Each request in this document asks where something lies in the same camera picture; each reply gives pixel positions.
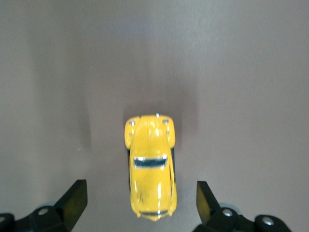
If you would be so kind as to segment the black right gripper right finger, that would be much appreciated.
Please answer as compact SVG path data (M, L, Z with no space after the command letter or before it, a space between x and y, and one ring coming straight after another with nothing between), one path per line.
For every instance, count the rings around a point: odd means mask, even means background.
M201 224L197 232L289 232L290 228L279 218L258 215L248 220L236 210L220 206L206 181L197 181L196 206Z

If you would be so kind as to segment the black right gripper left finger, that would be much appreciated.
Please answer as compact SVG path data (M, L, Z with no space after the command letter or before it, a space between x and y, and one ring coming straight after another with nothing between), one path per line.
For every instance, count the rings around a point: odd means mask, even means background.
M43 205L16 220L1 213L2 232L71 232L87 206L87 182L79 179L53 205Z

